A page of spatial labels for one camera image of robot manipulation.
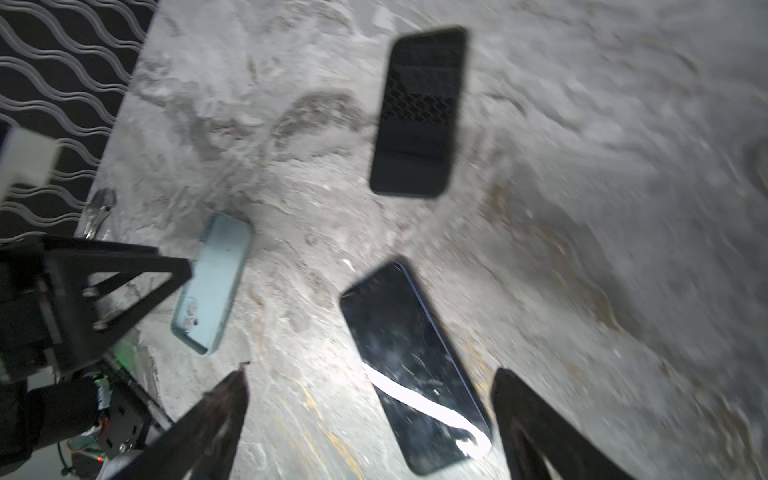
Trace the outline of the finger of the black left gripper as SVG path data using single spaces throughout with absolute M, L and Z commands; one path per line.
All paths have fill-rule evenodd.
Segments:
M 192 278 L 189 260 L 151 246 L 42 236 L 35 247 L 51 339 L 44 356 L 60 372 L 97 362 Z

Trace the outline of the white smartphone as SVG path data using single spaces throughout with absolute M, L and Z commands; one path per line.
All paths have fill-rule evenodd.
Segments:
M 392 44 L 369 187 L 383 196 L 433 199 L 448 187 L 469 35 L 454 26 Z

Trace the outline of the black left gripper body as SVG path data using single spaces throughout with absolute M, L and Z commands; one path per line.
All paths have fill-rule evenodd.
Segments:
M 63 336 L 45 263 L 63 239 L 22 239 L 1 247 L 1 382 L 52 367 L 64 373 Z

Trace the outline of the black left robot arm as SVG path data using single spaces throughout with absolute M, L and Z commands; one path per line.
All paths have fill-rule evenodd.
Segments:
M 143 274 L 166 280 L 104 318 L 99 301 Z M 189 260 L 150 246 L 34 236 L 1 248 L 1 472 L 94 426 L 95 381 L 76 372 L 101 360 L 192 277 Z

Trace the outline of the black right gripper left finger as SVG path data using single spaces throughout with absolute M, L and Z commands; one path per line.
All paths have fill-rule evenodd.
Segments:
M 249 405 L 243 368 L 206 392 L 117 479 L 228 479 Z

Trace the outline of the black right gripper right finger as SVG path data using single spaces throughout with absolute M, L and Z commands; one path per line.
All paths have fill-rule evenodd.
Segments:
M 513 371 L 496 371 L 491 400 L 513 479 L 631 477 Z

